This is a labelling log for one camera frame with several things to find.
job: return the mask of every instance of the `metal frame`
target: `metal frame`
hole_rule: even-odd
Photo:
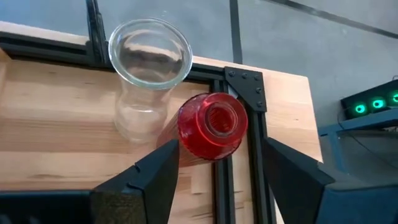
[[[341,171],[347,171],[343,159],[343,148],[340,144],[339,133],[344,131],[366,130],[398,126],[398,113],[396,109],[386,110],[366,116],[342,121],[318,128],[319,136],[326,136],[330,142],[336,167]]]
[[[86,45],[71,44],[0,32],[0,48],[11,58],[55,63],[91,70],[115,72],[109,62],[108,43],[96,0],[86,0],[90,40]],[[276,223],[274,198],[264,174],[263,139],[267,137],[266,102],[262,75],[238,68],[221,68],[194,63],[185,82],[206,83],[212,92],[228,92],[228,85],[244,101],[249,119],[250,162],[254,223]],[[233,165],[229,157],[213,164],[215,223],[234,224]]]

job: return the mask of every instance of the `red glass vase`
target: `red glass vase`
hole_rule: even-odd
[[[180,167],[218,161],[231,155],[248,128],[243,105],[226,93],[203,93],[177,111],[157,140],[180,141]]]

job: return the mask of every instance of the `black corner bracket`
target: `black corner bracket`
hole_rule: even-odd
[[[234,88],[252,110],[255,112],[267,111],[261,72],[232,67],[225,67],[224,70],[228,84]]]

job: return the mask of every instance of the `wooden tabletop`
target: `wooden tabletop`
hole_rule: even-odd
[[[0,31],[85,44],[87,37],[0,22]],[[203,57],[195,63],[262,72],[267,132],[322,160],[308,79]],[[11,60],[0,49],[0,190],[90,189],[144,157],[113,125],[118,75]],[[168,119],[209,86],[181,83]],[[253,223],[247,140],[233,154],[237,223]],[[179,171],[169,223],[212,223],[211,166]]]

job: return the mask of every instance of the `concrete floor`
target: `concrete floor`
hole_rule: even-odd
[[[398,33],[395,0],[295,1]],[[98,0],[98,4],[108,38],[121,22],[159,17],[186,35],[195,55],[233,61],[229,0]],[[265,0],[238,0],[238,5],[243,63],[308,77],[318,126],[336,123],[341,98],[398,75],[397,39]],[[88,35],[81,0],[0,1],[0,20]],[[323,151],[330,155],[327,147]]]

